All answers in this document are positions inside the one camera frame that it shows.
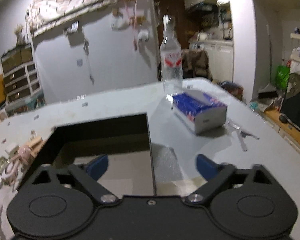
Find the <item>white table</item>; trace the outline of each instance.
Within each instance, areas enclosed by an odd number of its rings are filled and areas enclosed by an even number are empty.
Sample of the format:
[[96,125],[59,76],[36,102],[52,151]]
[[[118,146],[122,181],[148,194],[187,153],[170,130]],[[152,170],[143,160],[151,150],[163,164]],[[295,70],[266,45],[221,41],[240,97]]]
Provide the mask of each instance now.
[[[260,163],[268,168],[296,202],[299,215],[291,235],[296,240],[300,239],[300,155],[260,116],[219,87],[206,79],[185,80],[184,86],[187,85],[210,93],[226,103],[228,118],[259,136],[260,140],[246,138],[248,151],[243,152],[235,132],[227,134],[224,129],[216,129],[205,136],[195,136],[171,111],[164,99],[162,83],[154,83],[86,96],[80,100],[49,105],[9,118],[0,124],[0,156],[6,155],[4,150],[8,144],[15,142],[21,145],[27,141],[31,130],[47,139],[53,126],[146,112],[156,182],[199,176],[194,165],[199,153],[217,163],[232,163],[238,168],[250,168],[253,164]],[[7,140],[5,144],[1,144],[3,139]],[[172,160],[175,163],[169,166],[171,160],[165,157],[171,156],[167,154],[171,151],[175,153],[175,160]]]

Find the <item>bottle label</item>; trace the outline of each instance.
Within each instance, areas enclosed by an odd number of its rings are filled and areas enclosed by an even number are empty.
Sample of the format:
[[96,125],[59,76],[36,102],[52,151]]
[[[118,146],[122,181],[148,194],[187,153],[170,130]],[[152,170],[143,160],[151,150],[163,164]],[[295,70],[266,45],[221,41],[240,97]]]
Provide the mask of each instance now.
[[163,67],[182,67],[181,53],[180,52],[166,52],[162,53]]

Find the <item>clear bottle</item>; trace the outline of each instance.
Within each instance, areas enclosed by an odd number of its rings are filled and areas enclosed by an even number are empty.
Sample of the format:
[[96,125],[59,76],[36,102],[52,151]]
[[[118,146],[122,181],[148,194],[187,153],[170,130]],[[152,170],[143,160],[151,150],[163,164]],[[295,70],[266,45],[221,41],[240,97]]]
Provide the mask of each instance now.
[[181,45],[175,36],[175,19],[170,15],[163,17],[163,42],[160,46],[162,80],[168,95],[182,91]]

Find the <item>patterned cloth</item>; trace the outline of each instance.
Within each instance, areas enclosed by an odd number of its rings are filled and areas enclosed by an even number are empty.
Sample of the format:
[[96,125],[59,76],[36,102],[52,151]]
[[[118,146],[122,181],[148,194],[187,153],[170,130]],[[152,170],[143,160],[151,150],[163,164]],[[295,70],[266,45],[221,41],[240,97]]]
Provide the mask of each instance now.
[[34,0],[26,20],[32,37],[118,0]]

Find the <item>screw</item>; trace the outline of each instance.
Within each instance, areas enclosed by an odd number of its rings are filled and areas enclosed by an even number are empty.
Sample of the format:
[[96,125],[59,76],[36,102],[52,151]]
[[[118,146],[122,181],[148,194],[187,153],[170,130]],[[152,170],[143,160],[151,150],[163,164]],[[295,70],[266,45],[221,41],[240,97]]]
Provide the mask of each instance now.
[[190,202],[193,202],[193,203],[198,203],[200,201],[203,200],[203,196],[199,195],[199,194],[191,194],[189,197],[188,197],[188,200]]
[[149,200],[148,201],[148,205],[153,206],[155,205],[157,202],[155,200]]
[[109,203],[113,203],[117,200],[115,195],[109,194],[109,195],[103,195],[100,200],[105,203],[105,204],[109,204]]

